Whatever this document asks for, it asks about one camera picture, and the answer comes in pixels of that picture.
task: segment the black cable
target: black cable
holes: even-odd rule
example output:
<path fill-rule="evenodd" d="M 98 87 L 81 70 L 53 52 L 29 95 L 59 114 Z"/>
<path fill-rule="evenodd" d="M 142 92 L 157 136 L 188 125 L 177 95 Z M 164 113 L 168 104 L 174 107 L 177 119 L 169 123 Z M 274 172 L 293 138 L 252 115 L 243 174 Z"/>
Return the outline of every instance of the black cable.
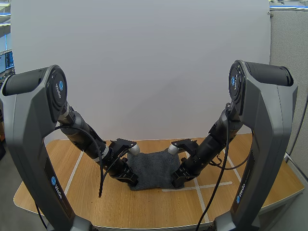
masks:
<path fill-rule="evenodd" d="M 101 151 L 100 151 L 100 148 L 99 148 L 97 142 L 95 141 L 93 136 L 91 136 L 91 134 L 88 133 L 87 131 L 85 131 L 84 129 L 81 129 L 81 128 L 78 128 L 78 127 L 69 126 L 69 125 L 60 125 L 60 126 L 55 127 L 54 130 L 56 131 L 56 130 L 61 129 L 61 128 L 72 128 L 72 129 L 79 130 L 79 131 L 83 132 L 84 134 L 86 134 L 92 140 L 92 142 L 95 144 L 97 155 L 98 155 L 98 158 L 100 160 L 101 182 L 100 182 L 100 189 L 99 189 L 98 197 L 101 197 L 102 196 L 102 191 L 103 191 L 103 164 L 102 164 Z"/>
<path fill-rule="evenodd" d="M 249 157 L 249 154 L 248 154 L 248 156 L 246 157 L 246 159 L 245 159 L 243 162 L 241 162 L 239 165 L 234 166 L 234 167 L 225 167 L 225 170 L 233 170 L 233 169 L 236 169 L 236 168 L 242 166 L 242 165 L 248 160 L 248 157 Z M 220 164 L 217 164 L 217 163 L 215 163 L 214 161 L 211 161 L 211 162 L 210 162 L 210 165 L 216 166 L 216 167 L 219 167 L 219 168 L 222 168 L 222 166 L 220 166 Z"/>
<path fill-rule="evenodd" d="M 42 215 L 41 215 L 41 213 L 40 213 L 40 211 L 39 211 L 39 207 L 38 207 L 37 203 L 35 203 L 35 207 L 37 208 L 37 211 L 38 211 L 38 215 L 39 215 L 40 220 L 42 221 L 42 223 L 43 223 L 45 229 L 47 229 L 47 225 L 45 224 L 45 222 L 44 222 L 44 220 L 43 220 L 43 218 L 42 218 Z"/>
<path fill-rule="evenodd" d="M 292 151 L 293 151 L 294 146 L 295 146 L 295 143 L 296 143 L 296 141 L 297 141 L 297 138 L 298 138 L 298 135 L 299 135 L 300 129 L 302 128 L 303 121 L 304 121 L 305 114 L 306 114 L 306 110 L 307 110 L 307 104 L 308 104 L 308 94 L 307 94 L 306 103 L 305 103 L 305 107 L 304 107 L 304 113 L 303 113 L 302 118 L 301 118 L 301 120 L 300 120 L 299 127 L 298 127 L 298 130 L 297 130 L 297 133 L 296 133 L 296 136 L 295 136 L 294 142 L 293 142 L 293 144 L 292 144 L 291 150 L 290 150 L 290 152 L 289 152 L 289 155 L 291 155 L 291 154 L 292 154 Z"/>
<path fill-rule="evenodd" d="M 252 134 L 252 138 L 254 138 L 254 131 L 253 131 L 252 129 L 251 129 L 251 134 Z M 248 158 L 249 158 L 249 154 L 248 154 L 248 156 L 246 157 L 246 159 L 245 159 L 243 162 L 241 162 L 239 165 L 234 166 L 234 167 L 226 167 L 225 170 L 233 170 L 233 169 L 236 169 L 236 168 L 242 166 L 242 165 L 248 160 Z M 208 163 L 208 164 L 211 165 L 211 166 L 216 166 L 216 167 L 222 168 L 222 167 L 220 166 L 222 160 L 219 158 L 219 154 L 217 155 L 217 159 L 219 160 L 219 163 L 216 163 L 214 160 L 212 160 L 212 161 L 211 161 L 210 163 Z"/>
<path fill-rule="evenodd" d="M 291 161 L 291 163 L 295 166 L 295 168 L 300 172 L 302 177 L 308 182 L 308 177 L 305 175 L 305 173 L 299 168 L 299 166 L 294 162 L 294 160 L 289 156 L 288 153 L 285 153 L 288 157 L 288 159 Z"/>
<path fill-rule="evenodd" d="M 223 172 L 224 172 L 224 170 L 225 170 L 225 167 L 226 167 L 227 157 L 228 157 L 228 151 L 229 151 L 229 143 L 230 143 L 230 140 L 229 140 L 229 139 L 230 139 L 230 138 L 229 138 L 229 136 L 230 136 L 230 135 L 229 135 L 229 111 L 228 111 L 228 108 L 227 108 L 227 107 L 226 107 L 226 118 L 227 118 L 227 140 L 226 140 L 225 158 L 223 159 L 223 164 L 222 164 L 222 168 L 221 168 L 221 171 L 220 171 L 220 175 L 219 175 L 218 180 L 217 180 L 217 182 L 216 182 L 216 185 L 215 185 L 215 188 L 214 188 L 214 190 L 213 190 L 212 196 L 211 196 L 210 200 L 208 201 L 207 206 L 206 206 L 206 208 L 205 208 L 203 214 L 201 215 L 201 217 L 200 217 L 200 219 L 199 219 L 199 222 L 198 222 L 198 224 L 197 224 L 197 226 L 196 226 L 195 231 L 198 231 L 199 226 L 200 226 L 200 224 L 201 224 L 201 222 L 202 222 L 202 219 L 203 219 L 203 217 L 205 216 L 206 212 L 208 211 L 208 208 L 210 207 L 210 205 L 211 205 L 211 203 L 212 203 L 212 201 L 213 201 L 213 199 L 214 199 L 215 193 L 216 193 L 216 191 L 217 191 L 217 188 L 218 188 L 218 186 L 219 186 L 220 180 L 221 180 L 221 178 L 222 178 L 222 174 L 223 174 Z"/>
<path fill-rule="evenodd" d="M 105 174 L 103 176 L 103 183 L 104 183 L 104 180 L 105 180 L 105 177 L 107 176 L 107 173 L 109 172 L 109 170 L 111 169 L 111 167 L 116 163 L 116 161 L 118 159 L 120 159 L 122 156 L 124 156 L 126 153 L 128 153 L 128 150 L 125 150 L 124 152 L 122 152 L 116 159 L 115 161 L 109 166 L 109 168 L 105 171 Z"/>

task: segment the computer monitor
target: computer monitor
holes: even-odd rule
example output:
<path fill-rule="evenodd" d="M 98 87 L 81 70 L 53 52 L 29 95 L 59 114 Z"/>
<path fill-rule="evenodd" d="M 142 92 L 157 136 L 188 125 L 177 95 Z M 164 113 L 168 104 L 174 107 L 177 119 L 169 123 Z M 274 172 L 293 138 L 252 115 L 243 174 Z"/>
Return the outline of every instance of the computer monitor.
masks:
<path fill-rule="evenodd" d="M 14 67 L 13 52 L 5 53 L 6 69 Z"/>
<path fill-rule="evenodd" d="M 0 73 L 4 72 L 6 70 L 5 65 L 5 54 L 0 55 Z"/>

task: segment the white backdrop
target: white backdrop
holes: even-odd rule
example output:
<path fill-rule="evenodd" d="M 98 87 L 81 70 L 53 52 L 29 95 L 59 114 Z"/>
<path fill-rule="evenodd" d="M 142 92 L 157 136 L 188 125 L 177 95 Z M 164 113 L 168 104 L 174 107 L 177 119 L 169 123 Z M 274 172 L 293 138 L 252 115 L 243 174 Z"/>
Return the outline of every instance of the white backdrop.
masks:
<path fill-rule="evenodd" d="M 268 10 L 268 0 L 14 0 L 15 69 L 58 64 L 68 102 L 103 139 L 204 137 L 230 101 L 234 60 L 269 63 Z"/>

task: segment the gray cloth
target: gray cloth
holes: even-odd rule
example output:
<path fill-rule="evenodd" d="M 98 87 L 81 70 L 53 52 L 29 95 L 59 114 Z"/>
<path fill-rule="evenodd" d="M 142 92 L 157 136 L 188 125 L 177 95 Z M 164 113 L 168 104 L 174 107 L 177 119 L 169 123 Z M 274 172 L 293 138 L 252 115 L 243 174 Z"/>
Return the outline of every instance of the gray cloth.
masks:
<path fill-rule="evenodd" d="M 132 155 L 128 153 L 128 165 L 137 174 L 139 183 L 129 188 L 133 191 L 162 188 L 174 189 L 171 174 L 180 167 L 178 155 L 171 155 L 168 150 L 157 153 L 139 153 Z"/>

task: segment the wooden table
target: wooden table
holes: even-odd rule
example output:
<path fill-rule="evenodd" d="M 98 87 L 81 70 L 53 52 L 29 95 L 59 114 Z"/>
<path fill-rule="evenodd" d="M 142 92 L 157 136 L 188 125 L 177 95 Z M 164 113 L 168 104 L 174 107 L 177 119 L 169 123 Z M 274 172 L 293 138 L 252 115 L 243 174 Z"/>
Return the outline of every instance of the wooden table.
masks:
<path fill-rule="evenodd" d="M 174 140 L 138 141 L 141 152 L 158 152 Z M 231 142 L 227 167 L 241 163 L 249 153 L 251 134 L 237 135 Z M 93 225 L 120 228 L 161 228 L 196 224 L 205 209 L 220 168 L 208 165 L 199 177 L 181 190 L 131 191 L 127 184 L 107 177 L 98 198 L 100 169 L 70 141 L 55 140 L 47 145 L 59 182 L 75 213 Z M 186 157 L 181 153 L 180 159 Z M 245 165 L 225 171 L 204 222 L 227 212 L 239 187 Z M 275 183 L 260 211 L 272 210 L 301 193 L 304 186 L 283 161 Z M 22 183 L 14 196 L 18 207 L 36 212 L 34 201 Z"/>

